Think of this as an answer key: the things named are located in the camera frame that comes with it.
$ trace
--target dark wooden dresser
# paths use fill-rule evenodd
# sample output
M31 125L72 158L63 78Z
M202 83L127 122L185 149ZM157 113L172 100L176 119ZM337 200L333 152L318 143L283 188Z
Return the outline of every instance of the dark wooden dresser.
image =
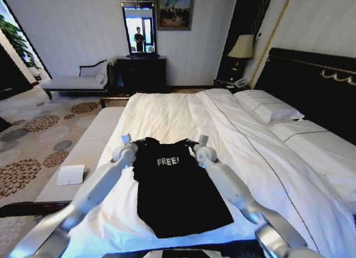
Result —
M166 57L119 57L115 74L126 92L166 92Z

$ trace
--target carpet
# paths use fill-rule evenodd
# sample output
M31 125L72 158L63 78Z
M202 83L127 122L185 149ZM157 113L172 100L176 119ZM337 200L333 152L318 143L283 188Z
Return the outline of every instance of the carpet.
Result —
M49 100L35 87L0 101L0 116L12 126L0 133L0 206L34 201L101 110L100 97ZM36 218L0 219L0 256L36 224Z

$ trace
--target picture frame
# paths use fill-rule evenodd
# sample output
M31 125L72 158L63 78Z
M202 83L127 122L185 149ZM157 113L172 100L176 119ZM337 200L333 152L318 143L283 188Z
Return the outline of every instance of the picture frame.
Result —
M157 0L158 30L191 30L194 0Z

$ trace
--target headboard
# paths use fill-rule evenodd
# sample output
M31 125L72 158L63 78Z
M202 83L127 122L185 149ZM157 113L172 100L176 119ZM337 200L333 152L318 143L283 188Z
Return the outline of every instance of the headboard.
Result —
M272 48L254 88L356 145L356 58Z

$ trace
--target mirror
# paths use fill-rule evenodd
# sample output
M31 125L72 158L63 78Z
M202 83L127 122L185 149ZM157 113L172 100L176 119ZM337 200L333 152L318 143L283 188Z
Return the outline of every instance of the mirror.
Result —
M120 0L130 56L156 55L155 0Z

